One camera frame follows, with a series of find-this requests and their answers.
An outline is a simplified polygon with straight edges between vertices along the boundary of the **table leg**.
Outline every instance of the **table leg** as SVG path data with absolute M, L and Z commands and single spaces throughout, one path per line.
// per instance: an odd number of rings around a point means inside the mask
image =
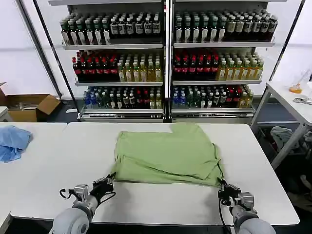
M 253 119 L 252 119 L 252 122 L 250 125 L 250 128 L 252 129 L 253 132 L 256 132 L 256 130 L 257 130 L 257 119 L 259 117 L 260 110 L 261 110 L 263 104 L 265 104 L 269 100 L 270 96 L 271 96 L 271 93 L 270 93 L 269 89 L 266 87 L 264 95 L 260 101 L 260 104 L 259 104 L 259 106 L 258 106 L 258 108 L 257 108 L 257 110 L 253 116 Z
M 284 158 L 288 155 L 290 150 L 292 149 L 293 145 L 299 141 L 299 139 L 307 132 L 309 126 L 305 123 L 301 123 L 296 131 L 293 133 L 291 138 L 286 142 L 284 147 L 278 153 L 278 155 L 274 158 L 273 162 L 271 163 L 273 169 L 275 170 L 280 163 L 284 160 Z

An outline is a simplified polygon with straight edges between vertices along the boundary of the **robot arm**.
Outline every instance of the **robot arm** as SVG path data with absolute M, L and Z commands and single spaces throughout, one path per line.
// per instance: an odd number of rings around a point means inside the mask
M 95 215 L 96 208 L 116 194 L 113 192 L 113 177 L 114 175 L 108 175 L 106 178 L 94 181 L 90 194 L 86 184 L 79 184 L 75 188 L 69 189 L 68 197 L 63 195 L 65 189 L 60 190 L 59 193 L 63 198 L 69 199 L 71 195 L 74 195 L 76 200 L 72 208 L 66 209 L 54 219 L 49 234 L 85 234 Z M 110 197 L 101 201 L 106 195 L 110 195 Z

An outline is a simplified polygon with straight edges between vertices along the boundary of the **bottle label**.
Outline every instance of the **bottle label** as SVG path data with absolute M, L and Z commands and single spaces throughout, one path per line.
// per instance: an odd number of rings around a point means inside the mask
M 96 38 L 97 38 L 97 44 L 98 45 L 102 45 L 102 37 L 101 37 L 101 33 L 96 31 Z
M 268 28 L 268 32 L 273 33 L 276 29 L 276 26 L 277 26 L 277 22 L 271 22 Z
M 194 73 L 194 72 L 195 72 L 195 70 L 196 70 L 196 68 L 195 68 L 195 67 L 190 67 L 190 68 L 189 68 L 189 72 L 190 72 L 190 73 Z
M 127 34 L 132 35 L 134 32 L 132 24 L 126 24 Z
M 119 78 L 120 78 L 120 82 L 125 82 L 125 76 L 123 72 L 119 72 Z
M 226 80 L 232 80 L 233 70 L 228 70 L 228 75 L 226 77 Z
M 199 36 L 199 29 L 195 29 L 193 31 L 193 43 L 196 43 L 198 40 L 198 36 Z
M 109 37 L 108 31 L 104 31 L 104 37 L 105 37 L 106 44 L 109 45 L 111 43 L 111 39 Z
M 186 29 L 184 32 L 184 43 L 190 42 L 190 34 L 191 34 L 191 30 Z
M 200 108 L 201 108 L 201 109 L 203 109 L 203 108 L 205 107 L 205 103 L 206 103 L 205 101 L 201 101 L 201 102 L 200 102 Z
M 64 42 L 65 42 L 65 45 L 70 45 L 67 33 L 63 32 L 62 36 L 63 36 Z
M 244 22 L 237 22 L 235 27 L 235 32 L 241 33 L 243 31 Z
M 208 101 L 207 108 L 211 108 L 211 105 L 213 104 L 213 101 Z
M 266 32 L 268 31 L 269 25 L 270 25 L 269 22 L 263 22 L 263 23 L 261 24 L 260 32 L 261 32 L 261 33 L 266 33 Z
M 117 102 L 117 105 L 118 105 L 118 109 L 122 109 L 122 103 L 121 103 L 121 101 Z
M 127 82 L 131 82 L 131 72 L 126 72 Z
M 243 71 L 243 73 L 242 73 L 241 80 L 246 80 L 247 72 L 248 72 L 248 69 L 244 69 L 244 71 Z
M 263 72 L 263 70 L 262 70 L 262 69 L 259 69 L 258 72 L 257 72 L 257 75 L 256 75 L 255 79 L 260 79 L 260 78 L 261 78 L 261 75 L 262 75 L 262 72 Z
M 87 36 L 88 36 L 90 45 L 94 45 L 92 33 L 91 32 L 87 32 Z
M 202 67 L 197 67 L 196 70 L 198 73 L 202 73 L 204 69 Z
M 243 31 L 245 33 L 249 33 L 252 30 L 252 23 L 251 22 L 245 22 Z
M 160 71 L 159 71 L 159 70 L 156 70 L 156 71 L 155 71 L 155 74 L 156 74 L 156 82 L 161 81 Z
M 205 28 L 203 29 L 203 31 L 201 32 L 201 43 L 205 43 L 207 40 L 207 35 L 208 35 L 208 29 Z
M 145 23 L 144 24 L 144 31 L 146 34 L 152 33 L 152 24 L 151 23 Z
M 236 26 L 235 22 L 228 22 L 227 32 L 230 33 L 234 32 L 235 26 Z
M 86 45 L 86 39 L 84 38 L 83 32 L 78 32 L 78 36 L 80 38 L 81 44 Z
M 136 33 L 137 34 L 143 34 L 143 24 L 142 23 L 136 23 Z
M 210 42 L 215 41 L 215 36 L 216 36 L 216 29 L 214 28 L 213 30 L 211 30 L 211 33 L 210 33 Z
M 159 34 L 160 33 L 160 23 L 153 23 L 153 33 L 154 34 Z
M 222 42 L 222 41 L 223 41 L 224 34 L 225 34 L 225 29 L 224 29 L 224 28 L 221 28 L 220 31 L 219 31 L 218 42 Z
M 239 73 L 240 73 L 240 69 L 236 69 L 233 75 L 233 80 L 238 80 Z
M 141 72 L 142 82 L 146 82 L 146 72 Z
M 255 22 L 253 23 L 253 33 L 258 33 L 261 28 L 261 23 L 260 22 Z
M 111 32 L 113 35 L 118 35 L 119 30 L 118 30 L 118 25 L 117 24 L 111 24 Z
M 139 79 L 138 79 L 138 72 L 133 72 L 133 75 L 135 77 L 135 82 L 139 82 Z
M 76 33 L 71 32 L 70 35 L 72 36 L 74 45 L 79 45 Z
M 176 31 L 176 41 L 179 43 L 179 42 L 182 42 L 182 30 L 181 29 L 178 29 Z

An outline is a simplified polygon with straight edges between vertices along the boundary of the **white side table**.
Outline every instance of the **white side table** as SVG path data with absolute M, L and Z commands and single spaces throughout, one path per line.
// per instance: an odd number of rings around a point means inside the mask
M 295 98 L 303 98 L 303 95 L 290 92 L 288 87 L 284 86 L 282 83 L 270 81 L 267 82 L 266 85 L 267 89 L 253 117 L 251 129 L 253 131 L 257 129 L 257 118 L 263 104 L 269 100 L 271 94 L 288 110 L 290 114 L 292 114 L 293 117 L 297 119 L 298 122 L 300 122 L 299 127 L 296 129 L 292 137 L 287 141 L 287 143 L 271 163 L 272 167 L 276 169 L 288 155 L 293 145 L 298 142 L 298 140 L 309 129 L 312 128 L 312 106 L 293 102 Z

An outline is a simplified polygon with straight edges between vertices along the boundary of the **floor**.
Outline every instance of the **floor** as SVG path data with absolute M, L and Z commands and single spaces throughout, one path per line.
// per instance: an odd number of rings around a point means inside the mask
M 47 119 L 47 122 L 74 122 L 77 121 L 77 113 L 66 113 L 66 110 L 73 109 L 72 101 L 64 101 Z M 295 119 L 279 103 L 267 103 L 259 117 L 259 121 L 295 121 Z M 295 129 L 297 123 L 286 123 L 284 126 Z M 274 227 L 277 234 L 310 234 L 312 213 L 296 208 L 300 223 L 295 226 Z M 6 234 L 47 234 L 52 223 L 48 221 L 31 221 L 26 219 L 13 219 Z M 88 233 L 97 234 L 102 232 L 116 232 L 129 234 L 223 234 L 222 227 L 161 227 L 161 226 L 137 226 L 137 225 L 91 225 Z

